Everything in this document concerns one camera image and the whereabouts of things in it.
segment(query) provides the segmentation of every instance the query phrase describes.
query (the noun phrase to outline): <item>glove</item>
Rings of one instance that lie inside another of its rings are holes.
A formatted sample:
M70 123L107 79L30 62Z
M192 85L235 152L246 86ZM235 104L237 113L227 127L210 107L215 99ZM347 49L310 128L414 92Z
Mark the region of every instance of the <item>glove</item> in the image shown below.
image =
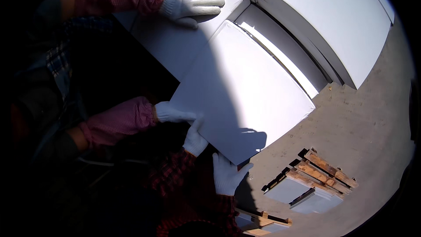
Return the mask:
M187 131L186 140L184 141L183 145L184 150L191 153L195 157L198 157L209 144L209 142L204 139L203 136L199 134L199 132L197 132L197 129L202 124L202 121L203 118L201 117L193 122L192 126Z
M197 21L189 16L217 15L221 13L219 6L224 6L225 0L164 0L159 13L173 22L197 29Z
M155 111L157 113L157 118L161 123L180 123L184 121L194 121L196 119L195 113L180 112L172 108L168 101L155 104Z
M237 166L232 164L221 153L213 153L212 157L216 194L234 196L235 189L237 189L250 168L253 167L253 163L248 163L237 171Z

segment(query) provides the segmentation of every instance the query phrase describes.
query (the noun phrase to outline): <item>white box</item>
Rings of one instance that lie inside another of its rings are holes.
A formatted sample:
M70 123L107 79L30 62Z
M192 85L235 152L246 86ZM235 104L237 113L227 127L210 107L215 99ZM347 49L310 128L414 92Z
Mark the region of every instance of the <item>white box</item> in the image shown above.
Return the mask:
M345 84L355 89L361 86L390 28L379 0L264 1L268 4L262 7L277 19L281 16L282 24L287 20L287 29L293 34L300 31L315 45ZM327 71L328 66L320 65Z
M291 72L310 98L328 83L319 68L300 45L255 5L250 5L235 20L268 48Z
M225 20L235 20L250 0L225 0L215 17L199 16L197 30L184 28L162 17L138 19L132 35L174 76L181 81L192 61Z
M199 133L235 165L314 110L287 71L230 21L200 50L170 103L181 111L202 113Z

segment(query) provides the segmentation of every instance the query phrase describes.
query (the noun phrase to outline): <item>plaid shirt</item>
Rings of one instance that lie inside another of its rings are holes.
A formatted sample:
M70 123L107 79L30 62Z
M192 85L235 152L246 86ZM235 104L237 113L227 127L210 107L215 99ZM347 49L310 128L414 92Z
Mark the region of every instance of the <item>plaid shirt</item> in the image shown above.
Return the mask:
M183 177L192 170L196 157L185 150L171 154L157 169L150 172L147 187L156 190L161 197L167 198L176 187L183 184ZM191 221L204 221L222 229L226 236L239 236L242 232L235 223L238 212L234 209L234 196L216 195L212 205L216 214L214 221L204 220L192 207L182 205L178 214L162 218L157 227L157 236L166 237L171 229L178 228Z

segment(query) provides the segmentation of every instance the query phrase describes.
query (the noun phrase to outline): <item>ground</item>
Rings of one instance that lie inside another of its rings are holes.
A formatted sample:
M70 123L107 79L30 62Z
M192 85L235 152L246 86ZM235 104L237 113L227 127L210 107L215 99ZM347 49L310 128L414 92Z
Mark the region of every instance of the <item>ground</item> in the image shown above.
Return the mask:
M243 192L237 192L239 204L293 221L290 229L267 237L342 236L392 197L414 151L408 117L412 62L402 23L396 18L376 64L358 90L328 84L313 99L316 109L306 119L251 159L254 167L240 187ZM359 187L324 214L292 212L288 204L265 197L262 186L299 159L303 148L312 147L355 177ZM254 203L247 198L247 189Z

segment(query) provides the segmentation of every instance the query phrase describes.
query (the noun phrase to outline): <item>person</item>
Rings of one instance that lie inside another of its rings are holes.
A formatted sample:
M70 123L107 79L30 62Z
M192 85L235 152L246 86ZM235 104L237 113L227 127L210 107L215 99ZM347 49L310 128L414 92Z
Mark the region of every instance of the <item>person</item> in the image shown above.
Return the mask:
M107 33L111 25L100 15L136 9L142 15L160 14L178 25L196 29L197 22L190 16L218 14L223 5L224 0L45 0L28 31L27 61L15 74L18 84L11 105L15 148L25 148L31 166L63 167L87 149L103 154L104 146L113 146L158 123L193 121L182 149L151 169L144 184L161 199L171 197L208 145L197 132L200 119L173 109L169 102L152 105L145 97L133 98L88 118L78 92L72 90L69 46L73 36L82 30ZM197 225L216 226L226 236L240 234L235 224L234 192L252 166L247 164L238 171L224 156L214 154L212 210L203 214L184 203L189 212L166 214L156 227L156 235L176 236L185 232L186 226L188 231Z

